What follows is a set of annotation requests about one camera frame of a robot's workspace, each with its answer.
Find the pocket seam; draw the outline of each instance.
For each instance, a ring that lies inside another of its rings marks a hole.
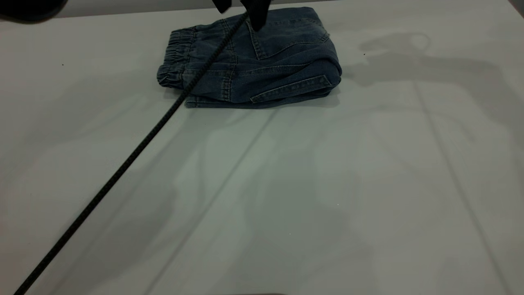
[[[321,27],[323,30],[324,30],[324,35],[318,39],[318,40],[315,40],[315,41],[302,41],[302,42],[291,42],[289,43],[286,47],[282,48],[280,51],[278,52],[275,52],[271,55],[268,55],[264,49],[260,46],[260,42],[258,40],[258,37],[255,35],[255,30],[253,29],[253,27],[251,26],[251,22],[250,21],[247,21],[246,22],[246,25],[247,25],[247,28],[249,29],[249,35],[251,36],[251,44],[253,45],[253,48],[255,50],[255,55],[257,56],[257,59],[258,60],[264,60],[264,59],[267,59],[267,58],[270,58],[272,56],[275,56],[279,53],[281,53],[282,51],[288,49],[289,47],[293,46],[293,45],[297,45],[297,44],[321,44],[321,43],[324,43],[326,42],[329,37],[330,37],[330,34],[324,29],[324,27],[319,24],[318,22],[316,22],[314,19],[311,19],[311,18],[300,18],[300,19],[291,19],[291,20],[281,20],[281,21],[278,21],[278,22],[271,22],[271,23],[267,23],[266,25],[271,25],[271,24],[286,24],[286,23],[290,23],[290,22],[300,22],[300,21],[306,21],[306,22],[310,22],[310,23],[313,23],[319,27]]]
[[[300,80],[300,81],[297,81],[291,84],[283,85],[283,86],[273,88],[268,91],[264,91],[260,94],[250,97],[249,99],[253,103],[265,102],[265,101],[268,101],[267,99],[268,96],[272,96],[275,94],[281,94],[281,93],[288,92],[289,93],[288,97],[293,97],[296,95],[311,92],[313,90],[318,90],[320,88],[331,87],[331,86],[333,86],[333,84],[329,82],[326,75],[319,75],[313,78],[303,79],[303,80]]]

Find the jeans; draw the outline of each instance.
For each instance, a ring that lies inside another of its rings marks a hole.
[[[240,16],[171,33],[160,85],[184,89]],[[249,21],[186,99],[188,108],[260,109],[327,96],[341,79],[335,46],[312,8],[270,10]]]

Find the dark object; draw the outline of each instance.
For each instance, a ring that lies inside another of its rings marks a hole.
[[[59,13],[67,0],[0,0],[0,15],[19,22],[41,22]]]
[[[266,24],[267,11],[271,0],[240,0],[242,5],[249,10],[249,20],[255,31],[259,31]],[[220,13],[226,12],[231,7],[231,0],[213,0]]]
[[[513,7],[524,17],[524,0],[509,0]]]
[[[124,164],[118,168],[118,170],[111,176],[107,183],[102,187],[102,189],[96,194],[96,196],[89,202],[87,207],[80,213],[80,215],[73,221],[71,226],[65,231],[65,233],[60,237],[58,242],[49,250],[49,252],[42,258],[42,261],[35,267],[35,269],[29,274],[27,279],[20,285],[18,290],[16,290],[15,295],[24,295],[27,290],[32,286],[32,284],[38,279],[46,267],[51,263],[53,258],[60,252],[60,250],[66,245],[66,243],[71,239],[73,234],[80,228],[82,223],[87,219],[87,217],[93,212],[95,207],[102,201],[102,199],[107,195],[109,190],[116,184],[116,182],[122,177],[126,170],[131,166],[131,164],[138,158],[140,153],[147,147],[147,145],[153,140],[157,133],[162,129],[162,127],[169,121],[174,112],[182,104],[184,99],[189,95],[191,90],[197,85],[199,80],[204,76],[205,72],[211,67],[213,61],[219,56],[219,54],[224,50],[224,47],[230,42],[231,38],[236,31],[242,26],[249,16],[248,12],[244,13],[237,21],[237,23],[231,28],[229,33],[224,37],[222,42],[218,45],[215,52],[210,56],[210,58],[204,63],[202,68],[194,78],[189,82],[186,89],[174,102],[173,106],[167,111],[167,113],[160,119],[160,121],[153,127],[153,129],[147,134],[147,136],[140,142],[140,144],[135,148],[131,155],[126,159]]]
[[[171,33],[157,79],[185,89],[240,16]],[[248,21],[186,99],[188,108],[261,109],[327,96],[341,81],[335,46],[309,7],[271,10]]]

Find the elastic waistband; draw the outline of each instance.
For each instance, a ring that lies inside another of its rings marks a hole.
[[[195,40],[195,27],[174,30],[169,37],[163,65],[158,68],[157,80],[164,87],[183,89],[182,73],[189,62],[189,52]]]

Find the white tabletop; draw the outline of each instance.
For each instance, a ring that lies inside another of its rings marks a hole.
[[[307,5],[338,88],[179,109],[30,294],[524,293],[522,17],[505,0]],[[156,82],[170,31],[221,17],[0,23],[0,294],[174,102]]]

